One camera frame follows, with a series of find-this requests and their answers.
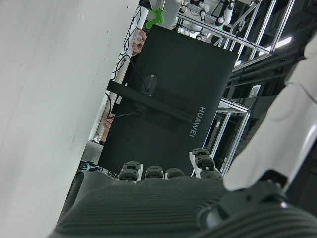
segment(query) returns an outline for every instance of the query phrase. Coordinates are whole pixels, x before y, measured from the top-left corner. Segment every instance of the ceiling light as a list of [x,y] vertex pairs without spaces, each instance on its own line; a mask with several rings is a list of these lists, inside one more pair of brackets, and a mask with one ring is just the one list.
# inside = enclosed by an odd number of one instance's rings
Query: ceiling light
[[234,66],[236,67],[236,66],[238,66],[240,64],[241,64],[241,60],[237,61]]
[[[291,36],[290,36],[290,37],[287,37],[286,39],[277,42],[276,48],[285,46],[285,45],[287,45],[288,43],[290,43],[291,41],[292,41],[292,37],[291,37]],[[272,48],[272,46],[266,47],[266,49],[267,49],[268,51],[270,51],[271,48]],[[262,51],[259,52],[259,56],[261,56],[261,55],[263,55],[263,54],[264,54],[264,53],[263,53]]]

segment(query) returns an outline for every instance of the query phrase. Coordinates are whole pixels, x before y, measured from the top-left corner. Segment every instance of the green plastic part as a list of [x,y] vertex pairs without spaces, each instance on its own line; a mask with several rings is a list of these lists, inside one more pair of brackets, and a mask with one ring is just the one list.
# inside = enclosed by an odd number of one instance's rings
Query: green plastic part
[[152,13],[155,17],[148,21],[147,28],[150,29],[154,24],[164,24],[164,9],[156,9],[156,10],[149,10],[150,13]]

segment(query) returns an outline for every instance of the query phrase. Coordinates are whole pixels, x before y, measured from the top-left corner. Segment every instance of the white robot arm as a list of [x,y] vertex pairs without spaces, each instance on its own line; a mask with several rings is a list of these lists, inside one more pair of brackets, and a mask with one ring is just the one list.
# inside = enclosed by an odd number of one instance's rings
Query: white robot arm
[[[196,5],[197,5],[197,2],[199,2],[198,7],[201,9],[199,12],[199,15],[200,15],[201,21],[206,23],[205,15],[206,15],[206,12],[208,12],[210,9],[209,1],[196,0],[194,2],[196,3]],[[219,17],[216,19],[215,23],[211,25],[216,28],[221,28],[224,25],[228,25],[231,21],[234,5],[235,5],[235,0],[226,0],[225,4],[222,7]],[[205,35],[203,32],[203,28],[201,28],[200,34],[197,35],[196,39],[203,40],[204,36]]]
[[287,87],[275,99],[262,125],[224,177],[229,190],[255,184],[268,170],[287,177],[284,190],[317,137],[317,35],[307,44]]

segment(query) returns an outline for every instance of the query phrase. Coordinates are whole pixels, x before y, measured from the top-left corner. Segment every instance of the black monitor back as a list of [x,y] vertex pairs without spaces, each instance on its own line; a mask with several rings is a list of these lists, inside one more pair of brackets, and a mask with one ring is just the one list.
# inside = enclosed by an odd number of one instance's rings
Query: black monitor back
[[[156,76],[153,98],[192,114],[192,122],[151,108],[140,116],[115,118],[98,165],[119,173],[125,162],[136,160],[144,169],[159,165],[190,175],[189,152],[203,146],[236,58],[233,52],[154,26],[135,67],[143,77]],[[128,87],[141,91],[143,86],[134,70]],[[123,98],[117,115],[135,112],[136,106]]]

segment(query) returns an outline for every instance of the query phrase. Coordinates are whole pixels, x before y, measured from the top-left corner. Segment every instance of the white wall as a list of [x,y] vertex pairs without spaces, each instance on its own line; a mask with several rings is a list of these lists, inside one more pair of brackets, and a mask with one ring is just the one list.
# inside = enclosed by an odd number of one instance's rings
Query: white wall
[[137,2],[0,2],[0,237],[56,225]]

